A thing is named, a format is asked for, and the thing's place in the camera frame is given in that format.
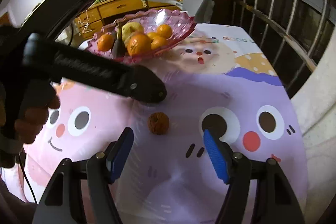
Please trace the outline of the left hand on grip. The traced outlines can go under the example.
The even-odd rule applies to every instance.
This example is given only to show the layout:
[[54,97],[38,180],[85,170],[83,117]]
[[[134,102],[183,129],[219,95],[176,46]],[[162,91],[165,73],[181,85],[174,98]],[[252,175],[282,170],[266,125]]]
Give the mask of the left hand on grip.
[[56,90],[49,83],[30,86],[23,97],[15,130],[25,144],[32,144],[49,118],[49,109],[60,108]]

